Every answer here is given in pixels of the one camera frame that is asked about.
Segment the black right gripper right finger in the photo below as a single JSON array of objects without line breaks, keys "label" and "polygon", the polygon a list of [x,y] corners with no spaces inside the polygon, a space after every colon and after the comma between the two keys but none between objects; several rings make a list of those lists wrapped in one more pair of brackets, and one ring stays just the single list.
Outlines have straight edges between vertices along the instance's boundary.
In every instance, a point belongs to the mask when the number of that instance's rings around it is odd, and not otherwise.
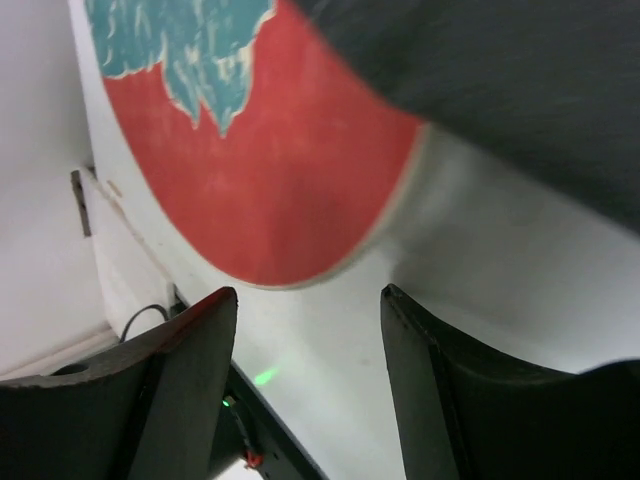
[{"label": "black right gripper right finger", "polygon": [[639,364],[580,374],[502,353],[395,285],[381,329],[410,479],[635,479]]}]

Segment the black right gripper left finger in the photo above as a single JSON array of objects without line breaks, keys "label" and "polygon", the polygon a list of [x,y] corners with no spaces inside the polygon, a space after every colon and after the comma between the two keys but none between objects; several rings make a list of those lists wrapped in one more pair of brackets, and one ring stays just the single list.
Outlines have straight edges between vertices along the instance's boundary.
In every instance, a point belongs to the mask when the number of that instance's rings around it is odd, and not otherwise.
[{"label": "black right gripper left finger", "polygon": [[2,381],[2,478],[207,478],[236,321],[224,287],[58,373]]}]

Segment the grey striped cloth placemat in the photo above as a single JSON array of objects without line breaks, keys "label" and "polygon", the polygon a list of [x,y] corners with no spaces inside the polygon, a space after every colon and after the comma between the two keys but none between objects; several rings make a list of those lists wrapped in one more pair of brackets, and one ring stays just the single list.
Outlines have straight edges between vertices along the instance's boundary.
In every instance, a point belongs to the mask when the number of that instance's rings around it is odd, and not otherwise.
[{"label": "grey striped cloth placemat", "polygon": [[302,1],[393,105],[639,228],[635,1]]}]

